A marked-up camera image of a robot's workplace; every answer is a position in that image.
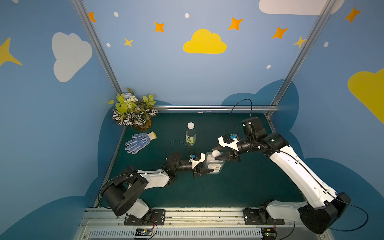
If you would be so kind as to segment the white cap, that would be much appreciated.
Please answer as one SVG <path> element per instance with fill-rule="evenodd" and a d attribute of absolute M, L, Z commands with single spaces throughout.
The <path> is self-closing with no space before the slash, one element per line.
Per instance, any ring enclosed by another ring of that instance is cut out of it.
<path fill-rule="evenodd" d="M 215 159 L 216 157 L 220 156 L 222 153 L 220 151 L 212 151 L 212 158 Z"/>
<path fill-rule="evenodd" d="M 195 124 L 194 123 L 192 123 L 192 122 L 188 123 L 188 129 L 192 130 L 194 128 L 195 128 Z"/>

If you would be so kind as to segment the square clear bottle white label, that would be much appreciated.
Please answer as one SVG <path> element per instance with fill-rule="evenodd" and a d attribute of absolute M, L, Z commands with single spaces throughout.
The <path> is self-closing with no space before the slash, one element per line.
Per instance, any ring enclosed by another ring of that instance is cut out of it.
<path fill-rule="evenodd" d="M 225 161 L 220 161 L 212 158 L 212 152 L 206 153 L 206 160 L 204 161 L 204 168 L 213 169 L 211 174 L 219 174 L 225 164 Z"/>

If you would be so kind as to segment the round clear bottle green label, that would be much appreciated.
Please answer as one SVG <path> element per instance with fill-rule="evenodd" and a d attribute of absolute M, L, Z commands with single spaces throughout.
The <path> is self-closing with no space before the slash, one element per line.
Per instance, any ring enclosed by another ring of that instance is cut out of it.
<path fill-rule="evenodd" d="M 187 129 L 186 131 L 186 143 L 190 146 L 193 146 L 196 143 L 196 130 Z"/>

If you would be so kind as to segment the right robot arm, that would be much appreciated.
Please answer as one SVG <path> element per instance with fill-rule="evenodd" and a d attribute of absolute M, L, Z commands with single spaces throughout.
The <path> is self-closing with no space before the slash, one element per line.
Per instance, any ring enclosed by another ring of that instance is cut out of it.
<path fill-rule="evenodd" d="M 219 145 L 213 151 L 220 151 L 221 154 L 214 158 L 239 161 L 240 154 L 252 151 L 263 153 L 286 173 L 306 199 L 300 203 L 268 200 L 259 206 L 262 220 L 291 220 L 304 224 L 315 234 L 325 232 L 341 217 L 351 202 L 350 197 L 346 193 L 338 194 L 322 181 L 282 135 L 267 134 L 259 118 L 245 119 L 242 126 L 247 137 L 239 139 L 236 134 L 219 137 Z"/>

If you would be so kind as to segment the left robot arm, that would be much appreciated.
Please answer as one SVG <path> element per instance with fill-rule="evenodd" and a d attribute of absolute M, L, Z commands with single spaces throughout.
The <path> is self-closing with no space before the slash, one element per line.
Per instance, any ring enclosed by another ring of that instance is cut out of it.
<path fill-rule="evenodd" d="M 154 223 L 154 210 L 140 196 L 147 189 L 170 186 L 177 179 L 177 172 L 191 171 L 194 177 L 201 177 L 214 170 L 205 168 L 206 155 L 192 154 L 183 160 L 179 152 L 172 153 L 164 166 L 155 171 L 137 170 L 131 166 L 118 176 L 107 181 L 100 189 L 98 201 L 105 200 L 117 217 L 128 217 L 129 225 Z"/>

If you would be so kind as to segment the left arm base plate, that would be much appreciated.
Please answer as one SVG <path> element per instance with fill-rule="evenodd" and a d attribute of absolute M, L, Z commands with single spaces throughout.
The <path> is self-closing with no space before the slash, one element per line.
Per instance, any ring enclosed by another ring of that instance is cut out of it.
<path fill-rule="evenodd" d="M 166 210 L 163 209 L 150 209 L 142 218 L 137 218 L 134 215 L 126 214 L 124 225 L 125 226 L 148 226 L 154 223 L 157 226 L 165 224 Z"/>

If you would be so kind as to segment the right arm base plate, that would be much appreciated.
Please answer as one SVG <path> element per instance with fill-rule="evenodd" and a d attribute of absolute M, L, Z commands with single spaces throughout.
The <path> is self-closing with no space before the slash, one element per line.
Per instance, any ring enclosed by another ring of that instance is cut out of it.
<path fill-rule="evenodd" d="M 247 226 L 256 225 L 284 225 L 283 219 L 273 219 L 265 210 L 243 209 L 244 221 Z"/>

